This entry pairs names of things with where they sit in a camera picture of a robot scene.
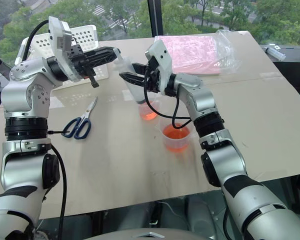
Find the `clear plastic cup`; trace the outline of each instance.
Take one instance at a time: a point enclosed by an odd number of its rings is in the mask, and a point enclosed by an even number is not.
[[[160,102],[157,100],[156,94],[148,94],[148,99],[151,106],[155,110],[159,111]],[[152,120],[157,116],[157,114],[151,110],[151,108],[148,106],[146,102],[142,104],[138,104],[138,109],[139,109],[139,115],[143,120]]]
[[[183,119],[176,119],[175,125],[181,126],[185,122]],[[160,117],[158,127],[162,133],[163,144],[169,151],[181,153],[188,147],[194,129],[192,122],[181,129],[175,129],[170,118]]]

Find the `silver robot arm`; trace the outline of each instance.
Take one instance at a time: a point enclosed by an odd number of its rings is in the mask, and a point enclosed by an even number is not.
[[[97,87],[93,68],[116,58],[112,47],[83,53],[79,44],[71,46],[68,24],[55,17],[49,17],[49,32],[55,56],[14,66],[1,93],[7,141],[2,146],[0,240],[33,239],[45,195],[60,179],[58,158],[48,153],[51,90],[82,78]],[[6,73],[3,65],[0,60],[0,72]]]
[[[300,240],[300,219],[268,188],[248,177],[242,154],[219,115],[211,91],[189,74],[173,74],[171,57],[161,40],[146,52],[147,65],[133,64],[146,75],[148,91],[179,97],[199,135],[201,156],[209,183],[221,187],[231,215],[245,240]],[[143,86],[144,78],[131,73],[120,76]]]

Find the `blue scissor handle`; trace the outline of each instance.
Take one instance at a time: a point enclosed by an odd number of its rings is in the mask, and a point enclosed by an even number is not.
[[[85,134],[83,134],[82,136],[80,135],[81,130],[84,128],[84,126],[88,124],[88,129],[85,131]],[[85,118],[82,123],[80,124],[80,126],[78,127],[78,129],[76,130],[76,133],[74,134],[74,138],[75,139],[85,139],[88,136],[88,133],[90,132],[91,129],[91,122],[89,120],[89,118]]]
[[[81,121],[81,117],[77,117],[77,118],[75,118],[75,119],[72,119],[72,120],[64,127],[63,132],[68,131],[68,128],[69,128],[72,124],[75,123],[73,129],[70,131],[70,133],[61,133],[61,135],[64,136],[64,137],[66,137],[66,138],[68,138],[68,139],[71,138],[71,137],[75,134],[75,132],[76,132],[76,130],[77,130],[77,128],[78,128],[78,125],[79,125],[80,121]]]

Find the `white plastic crate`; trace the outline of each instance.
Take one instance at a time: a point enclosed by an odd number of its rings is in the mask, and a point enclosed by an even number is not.
[[[86,25],[70,28],[72,33],[72,41],[71,45],[79,44],[83,50],[83,52],[88,52],[91,50],[95,50],[99,46],[97,29],[94,25]],[[27,44],[28,37],[22,41],[22,45],[25,46]],[[28,59],[43,57],[49,58],[53,56],[53,52],[49,43],[49,34],[39,34],[35,35],[32,39],[29,52],[31,53]],[[93,68],[95,71],[95,80],[107,79],[109,77],[107,65],[101,65]],[[72,82],[70,80],[64,81],[63,85],[54,89],[59,90],[63,88],[68,88],[80,84],[90,83],[89,79],[81,79],[78,82]]]

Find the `table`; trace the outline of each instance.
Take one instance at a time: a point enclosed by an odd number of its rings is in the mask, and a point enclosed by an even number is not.
[[[275,68],[249,32],[232,32],[229,39],[242,64],[234,74],[206,76],[219,112],[245,158],[249,176],[267,181],[300,174],[300,96]],[[100,42],[117,47],[123,56],[146,63],[144,52],[152,38]],[[62,130],[80,116],[92,98],[92,128],[84,140],[52,135],[63,157],[68,195],[66,215],[118,208],[143,202],[215,190],[209,185],[200,156],[198,136],[183,153],[165,149],[156,129],[158,117],[144,121],[138,106],[124,100],[127,89],[114,65],[109,78],[52,92],[64,107],[50,110],[50,130]],[[161,110],[172,114],[175,99],[160,97]],[[4,137],[0,107],[0,170]],[[62,180],[42,204],[41,218],[57,217],[62,200]]]

